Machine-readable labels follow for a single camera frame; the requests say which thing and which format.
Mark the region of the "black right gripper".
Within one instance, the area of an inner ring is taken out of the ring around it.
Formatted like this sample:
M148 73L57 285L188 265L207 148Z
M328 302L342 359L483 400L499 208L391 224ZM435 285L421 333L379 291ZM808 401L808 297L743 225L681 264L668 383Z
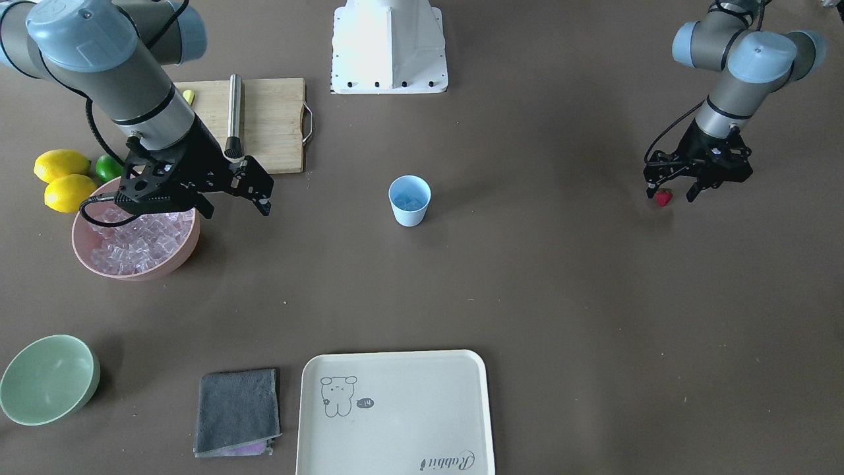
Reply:
M211 219L214 205L205 193L224 192L253 202L269 216L274 180L253 156L232 163L198 118L188 133L161 150L144 148L140 139L127 139L129 156L115 204L129 214L182 212L196 208Z

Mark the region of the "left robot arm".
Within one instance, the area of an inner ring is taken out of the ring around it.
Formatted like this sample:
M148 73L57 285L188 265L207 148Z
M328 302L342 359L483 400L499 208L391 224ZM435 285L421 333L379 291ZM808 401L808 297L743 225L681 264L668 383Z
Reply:
M726 181L752 175L751 149L740 135L769 94L819 69L827 42L813 30L763 31L764 1L714 1L700 21L684 24L672 44L673 58L689 67L717 71L717 84L702 102L672 153L648 148L643 177L648 198L667 181L693 177L688 201Z

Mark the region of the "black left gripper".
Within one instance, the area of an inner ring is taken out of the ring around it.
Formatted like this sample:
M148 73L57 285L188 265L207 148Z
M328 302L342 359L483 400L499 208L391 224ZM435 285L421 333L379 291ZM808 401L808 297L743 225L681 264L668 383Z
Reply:
M667 154L657 150L645 160L646 197L653 199L661 185L679 175L696 178L685 193L689 203L693 203L702 191L720 187L724 181L742 183L753 174L751 153L738 126L728 126L727 137L720 138L708 135L697 121L693 121L675 152Z

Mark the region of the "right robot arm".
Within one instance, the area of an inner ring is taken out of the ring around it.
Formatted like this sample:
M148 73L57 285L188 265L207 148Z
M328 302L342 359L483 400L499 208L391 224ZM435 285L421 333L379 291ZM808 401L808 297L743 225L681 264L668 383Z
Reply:
M274 180L252 156L228 157L165 72L202 57L207 32L187 1L2 2L2 63L87 99L127 136L114 202L133 218L196 210L229 193L270 213Z

